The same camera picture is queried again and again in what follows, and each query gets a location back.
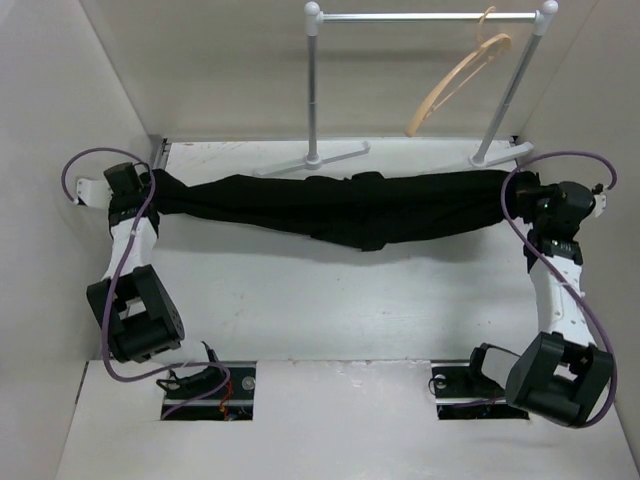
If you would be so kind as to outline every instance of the white floor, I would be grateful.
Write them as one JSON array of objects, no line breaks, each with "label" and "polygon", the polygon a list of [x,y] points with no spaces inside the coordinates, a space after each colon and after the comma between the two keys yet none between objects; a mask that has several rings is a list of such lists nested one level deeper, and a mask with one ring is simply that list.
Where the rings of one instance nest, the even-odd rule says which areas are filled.
[{"label": "white floor", "polygon": [[57,480],[638,478],[615,412],[583,431],[439,421],[429,378],[424,361],[259,362],[254,421],[160,422],[151,379],[92,362]]},{"label": "white floor", "polygon": [[[311,173],[416,175],[468,165],[479,141],[368,139],[367,156]],[[359,142],[320,142],[320,152]],[[494,142],[492,149],[507,142]],[[305,142],[174,144],[167,170],[187,184],[250,174]],[[187,332],[159,361],[465,358],[483,341],[523,350],[537,332],[522,246],[506,224],[362,253],[251,226],[164,216],[153,264]]]}]

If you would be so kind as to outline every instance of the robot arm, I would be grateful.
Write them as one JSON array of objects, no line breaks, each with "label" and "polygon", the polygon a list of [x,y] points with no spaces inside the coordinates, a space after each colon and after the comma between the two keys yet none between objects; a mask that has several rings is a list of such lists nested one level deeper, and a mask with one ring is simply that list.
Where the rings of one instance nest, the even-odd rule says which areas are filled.
[{"label": "robot arm", "polygon": [[109,348],[119,362],[142,363],[153,355],[180,348],[185,338],[180,315],[151,266],[151,251],[158,239],[160,217],[147,208],[138,223],[131,252],[126,258],[114,298],[107,298],[117,265],[123,258],[148,187],[142,183],[133,164],[125,163],[104,172],[112,192],[109,201],[109,227],[113,237],[111,261],[102,281],[87,287],[87,299],[102,326],[107,302],[111,302]]},{"label": "robot arm", "polygon": [[[519,216],[533,223],[529,241],[580,292],[582,254],[573,237],[593,210],[594,195],[573,182],[543,191],[522,202]],[[580,427],[611,379],[614,360],[597,348],[582,309],[550,269],[526,248],[525,256],[540,333],[520,357],[483,344],[470,368],[503,388],[509,405]]]}]

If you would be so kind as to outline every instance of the white wall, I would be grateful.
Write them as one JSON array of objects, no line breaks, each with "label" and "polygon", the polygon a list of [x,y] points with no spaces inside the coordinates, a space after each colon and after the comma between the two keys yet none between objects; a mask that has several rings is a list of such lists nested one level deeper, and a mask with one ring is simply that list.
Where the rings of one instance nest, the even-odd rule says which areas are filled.
[{"label": "white wall", "polygon": [[[534,11],[543,0],[319,0],[330,13]],[[82,0],[147,131],[179,139],[289,140],[306,135],[306,0]],[[562,2],[503,134],[517,134],[595,0]],[[323,136],[402,136],[423,97],[476,46],[472,24],[324,25],[319,36]],[[486,25],[514,49],[420,130],[484,132],[531,25]]]},{"label": "white wall", "polygon": [[[636,461],[640,458],[638,284],[640,283],[640,3],[599,0],[524,129],[539,151],[578,148],[610,158],[620,174],[608,209],[580,234],[584,286],[616,347],[618,410]],[[606,181],[589,161],[550,161],[544,179]]]},{"label": "white wall", "polygon": [[[70,206],[59,183],[64,162],[96,145],[151,153],[78,1],[0,2],[3,478],[55,476],[84,361],[96,351],[84,290],[108,257],[106,218]],[[105,160],[72,175],[99,175]]]}]

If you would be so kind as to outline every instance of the metal pole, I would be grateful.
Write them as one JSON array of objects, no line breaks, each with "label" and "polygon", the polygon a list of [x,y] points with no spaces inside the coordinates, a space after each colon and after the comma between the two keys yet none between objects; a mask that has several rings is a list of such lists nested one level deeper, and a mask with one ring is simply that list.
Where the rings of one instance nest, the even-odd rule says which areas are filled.
[{"label": "metal pole", "polygon": [[[484,13],[323,13],[322,23],[412,23],[469,22],[477,23]],[[490,13],[485,23],[534,23],[536,12]]]},{"label": "metal pole", "polygon": [[542,36],[547,31],[547,28],[549,28],[549,25],[553,20],[553,16],[557,11],[558,2],[556,2],[556,0],[546,0],[542,4],[542,8],[537,12],[533,32],[529,37],[526,47],[524,47],[524,51],[518,61],[518,66],[516,67],[515,72],[513,72],[513,76],[507,85],[507,90],[504,92],[500,105],[498,106],[496,113],[493,115],[491,124],[489,124],[487,133],[485,133],[484,138],[482,139],[478,152],[470,158],[473,165],[483,166],[485,164],[485,155],[489,150],[489,146],[498,132],[498,128],[509,109],[509,105],[511,105],[511,100],[513,100],[513,96],[520,85],[520,81],[522,80],[522,77],[524,77],[527,67],[531,63],[533,54],[536,52],[536,49],[540,44],[540,40],[542,40]]},{"label": "metal pole", "polygon": [[484,156],[487,154],[487,150],[489,150],[489,146],[491,142],[496,136],[498,132],[498,128],[504,119],[505,114],[511,105],[511,100],[520,85],[520,81],[527,70],[527,67],[531,63],[531,59],[533,58],[533,54],[538,48],[538,44],[542,39],[541,36],[536,35],[535,33],[529,37],[529,42],[527,46],[524,48],[524,52],[522,52],[522,56],[520,57],[520,61],[518,62],[518,66],[516,67],[515,72],[513,72],[513,76],[507,85],[507,90],[504,92],[502,96],[502,100],[500,101],[500,105],[496,110],[496,113],[493,115],[493,119],[489,124],[489,128],[487,128],[487,133],[484,134],[484,138],[482,139],[482,144],[478,149],[478,152],[473,156],[474,163],[482,163],[484,161]]},{"label": "metal pole", "polygon": [[318,125],[316,122],[316,52],[317,52],[316,35],[307,36],[307,46],[309,51],[309,153],[307,160],[318,159]]}]

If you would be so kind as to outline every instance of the hanger hook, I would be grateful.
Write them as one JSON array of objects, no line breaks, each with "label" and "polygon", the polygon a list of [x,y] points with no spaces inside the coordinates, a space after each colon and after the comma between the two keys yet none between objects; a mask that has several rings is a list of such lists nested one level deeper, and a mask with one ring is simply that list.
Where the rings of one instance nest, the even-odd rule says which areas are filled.
[{"label": "hanger hook", "polygon": [[480,17],[480,20],[478,20],[478,29],[476,30],[476,40],[478,41],[478,43],[484,42],[484,37],[482,36],[482,25],[484,25],[485,18],[487,18],[487,15],[495,11],[496,7],[487,8],[487,11],[484,12],[482,17]]}]

